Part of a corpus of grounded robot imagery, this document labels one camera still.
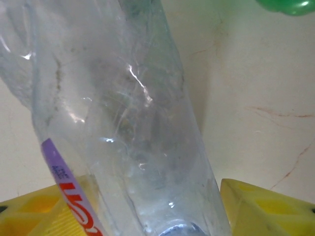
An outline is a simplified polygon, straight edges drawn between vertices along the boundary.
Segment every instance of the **white surface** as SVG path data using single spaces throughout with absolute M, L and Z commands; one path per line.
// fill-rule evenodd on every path
M 315 202 L 315 14 L 254 0 L 164 0 L 218 183 Z M 0 201 L 53 184 L 30 113 L 0 82 Z

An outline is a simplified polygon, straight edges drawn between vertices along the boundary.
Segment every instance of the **purple label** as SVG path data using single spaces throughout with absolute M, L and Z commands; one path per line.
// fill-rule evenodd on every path
M 88 236 L 106 236 L 96 213 L 78 181 L 59 154 L 51 139 L 42 144 L 42 152 L 63 198 Z

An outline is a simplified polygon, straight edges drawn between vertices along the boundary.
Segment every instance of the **green object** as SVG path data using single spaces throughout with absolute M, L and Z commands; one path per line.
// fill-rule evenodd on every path
M 269 11 L 302 16 L 315 11 L 315 0 L 257 0 Z

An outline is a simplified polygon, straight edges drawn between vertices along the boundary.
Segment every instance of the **crumpled plastic bottle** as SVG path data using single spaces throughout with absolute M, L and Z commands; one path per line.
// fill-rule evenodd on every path
M 1 78 L 88 235 L 230 235 L 159 0 L 1 0 L 0 17 Z
M 270 11 L 291 16 L 302 16 L 315 11 L 315 0 L 257 0 Z

